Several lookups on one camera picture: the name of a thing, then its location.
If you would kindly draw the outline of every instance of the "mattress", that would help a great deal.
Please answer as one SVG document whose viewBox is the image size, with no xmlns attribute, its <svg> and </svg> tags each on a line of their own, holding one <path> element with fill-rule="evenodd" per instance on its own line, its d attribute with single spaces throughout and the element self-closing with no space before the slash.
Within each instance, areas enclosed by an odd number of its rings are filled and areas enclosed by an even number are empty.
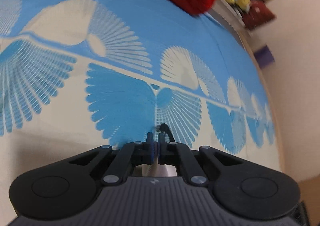
<svg viewBox="0 0 320 226">
<path fill-rule="evenodd" d="M 168 0 L 0 0 L 0 84 L 6 223 L 7 190 L 22 172 L 148 132 L 156 139 L 161 123 L 191 149 L 279 170 L 250 57 L 209 14 Z"/>
</svg>

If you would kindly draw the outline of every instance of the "ribbed panel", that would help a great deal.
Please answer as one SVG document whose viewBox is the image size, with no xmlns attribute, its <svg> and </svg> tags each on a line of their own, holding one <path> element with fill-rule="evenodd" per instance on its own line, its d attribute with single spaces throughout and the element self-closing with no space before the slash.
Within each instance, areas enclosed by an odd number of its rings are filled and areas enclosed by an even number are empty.
<svg viewBox="0 0 320 226">
<path fill-rule="evenodd" d="M 57 221 L 25 217 L 10 226 L 298 226 L 290 218 L 252 222 L 220 208 L 206 188 L 187 185 L 181 177 L 129 177 L 106 187 L 85 211 Z"/>
</svg>

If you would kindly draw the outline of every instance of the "bed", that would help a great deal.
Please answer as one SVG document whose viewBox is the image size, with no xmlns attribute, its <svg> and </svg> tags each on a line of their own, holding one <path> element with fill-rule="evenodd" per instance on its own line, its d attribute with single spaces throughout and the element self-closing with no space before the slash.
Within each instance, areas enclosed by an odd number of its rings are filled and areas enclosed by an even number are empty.
<svg viewBox="0 0 320 226">
<path fill-rule="evenodd" d="M 280 170 L 248 53 L 209 14 L 168 0 L 0 0 L 2 224 L 22 172 L 100 145 L 176 141 Z"/>
</svg>

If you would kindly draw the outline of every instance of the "purple object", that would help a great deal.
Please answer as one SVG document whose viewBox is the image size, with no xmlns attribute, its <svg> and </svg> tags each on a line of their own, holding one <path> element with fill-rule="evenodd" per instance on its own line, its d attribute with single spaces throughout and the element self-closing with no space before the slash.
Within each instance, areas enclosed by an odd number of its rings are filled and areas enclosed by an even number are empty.
<svg viewBox="0 0 320 226">
<path fill-rule="evenodd" d="M 262 47 L 258 51 L 254 52 L 253 55 L 261 69 L 275 61 L 268 46 Z"/>
</svg>

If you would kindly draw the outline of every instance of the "white logo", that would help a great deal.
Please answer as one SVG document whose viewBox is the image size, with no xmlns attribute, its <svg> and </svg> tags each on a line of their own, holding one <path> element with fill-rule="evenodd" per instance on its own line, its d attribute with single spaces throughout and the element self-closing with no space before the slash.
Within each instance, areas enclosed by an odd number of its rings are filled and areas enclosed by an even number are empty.
<svg viewBox="0 0 320 226">
<path fill-rule="evenodd" d="M 156 184 L 158 182 L 159 182 L 159 180 L 157 180 L 157 179 L 153 179 L 153 180 L 150 181 L 150 183 L 152 183 L 152 184 Z"/>
</svg>

